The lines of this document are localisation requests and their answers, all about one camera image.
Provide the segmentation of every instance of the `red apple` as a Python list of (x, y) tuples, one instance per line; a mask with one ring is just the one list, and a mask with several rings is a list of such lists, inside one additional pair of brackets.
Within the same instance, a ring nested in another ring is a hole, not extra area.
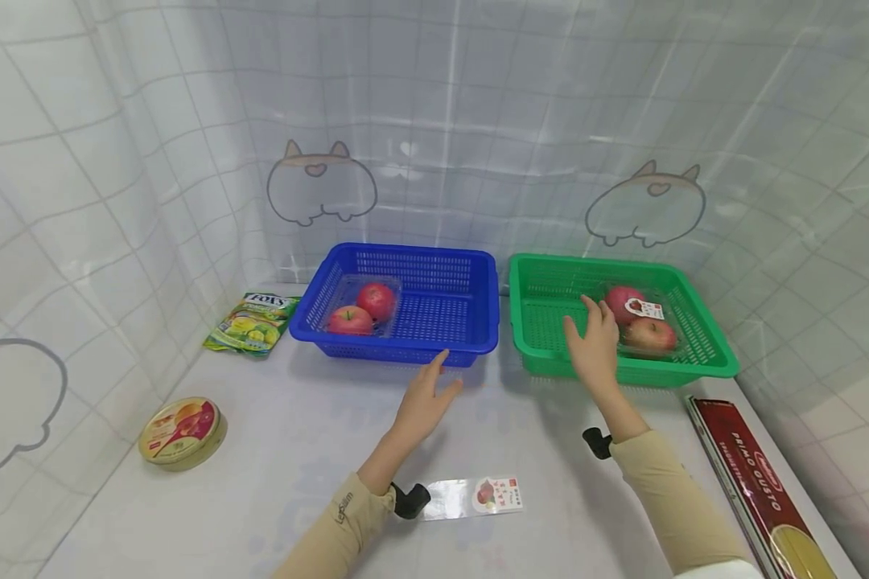
[(618, 325), (631, 323), (637, 319), (637, 314), (629, 307), (629, 303), (633, 299), (647, 301), (640, 291), (627, 285), (616, 285), (609, 290), (609, 293), (605, 294), (605, 303), (611, 307), (614, 321)]
[(367, 284), (357, 294), (357, 307), (367, 310), (376, 322), (389, 322), (396, 310), (396, 294), (382, 284)]
[(676, 348), (676, 331), (662, 319), (636, 318), (624, 330), (624, 345), (649, 358), (665, 358)]
[(485, 505), (493, 499), (495, 493), (496, 489), (493, 488), (492, 484), (490, 484), (489, 481), (484, 482), (483, 486), (476, 492), (476, 500), (479, 501), (479, 504)]
[(339, 307), (328, 321), (328, 330), (332, 334), (371, 335), (373, 318), (361, 307)]

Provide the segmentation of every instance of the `black wrist strap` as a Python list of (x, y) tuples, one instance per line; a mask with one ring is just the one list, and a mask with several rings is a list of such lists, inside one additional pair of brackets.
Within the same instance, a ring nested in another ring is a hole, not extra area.
[(409, 491), (409, 494), (402, 492), (402, 489), (395, 482), (389, 484), (396, 490), (396, 516), (400, 519), (414, 519), (422, 513), (422, 509), (432, 499), (432, 495), (428, 489), (422, 484), (416, 482), (415, 487)]
[(612, 457), (612, 451), (609, 449), (609, 446), (612, 445), (611, 434), (603, 437), (603, 431), (593, 426), (583, 431), (583, 440), (586, 441), (586, 444), (589, 445), (589, 450), (592, 450), (592, 453), (600, 461)]

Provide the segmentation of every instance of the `white table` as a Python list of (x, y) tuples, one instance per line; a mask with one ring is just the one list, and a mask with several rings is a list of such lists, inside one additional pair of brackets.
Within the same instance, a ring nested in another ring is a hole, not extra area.
[[(301, 294), (301, 286), (274, 288)], [(503, 300), (503, 319), (508, 304)], [(439, 522), (393, 518), (354, 577), (670, 577), (634, 494), (580, 434), (603, 427), (579, 384), (522, 370), (508, 323), (463, 371), (466, 389), (397, 476), (515, 475), (525, 511)], [(207, 396), (229, 420), (203, 465), (168, 474), (131, 452), (57, 549), (44, 579), (268, 577), (391, 425), (416, 368), (329, 359), (284, 335), (267, 360), (206, 351), (174, 398)], [(733, 520), (679, 397), (626, 388)], [(858, 578), (734, 380), (683, 390), (738, 405), (839, 579)]]

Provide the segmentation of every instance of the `grid pattern wall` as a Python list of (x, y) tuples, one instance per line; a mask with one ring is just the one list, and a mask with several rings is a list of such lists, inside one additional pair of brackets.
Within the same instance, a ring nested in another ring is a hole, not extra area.
[[(277, 218), (290, 139), (344, 142), (372, 211)], [(589, 236), (649, 159), (701, 165), (698, 226)], [(869, 0), (0, 0), (0, 337), (70, 374), (0, 470), (0, 577), (38, 571), (246, 286), (349, 241), (684, 269), (869, 574)]]
[[(234, 145), (251, 140), (244, 114), (214, 100), (219, 79), (184, 75), (195, 64), (167, 34), (182, 23), (161, 18), (142, 60), (113, 4), (0, 2), (0, 339), (38, 342), (68, 372), (67, 388), (23, 374), (12, 400), (0, 366), (0, 577), (37, 574), (211, 324), (274, 276), (257, 267), (256, 159)], [(56, 401), (39, 444), (39, 422), (15, 419)]]

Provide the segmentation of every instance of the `candy bag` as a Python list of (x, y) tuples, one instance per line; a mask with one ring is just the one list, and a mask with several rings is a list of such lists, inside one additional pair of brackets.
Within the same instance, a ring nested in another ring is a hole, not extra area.
[(300, 298), (247, 293), (203, 342), (210, 350), (233, 350), (266, 358), (286, 330)]

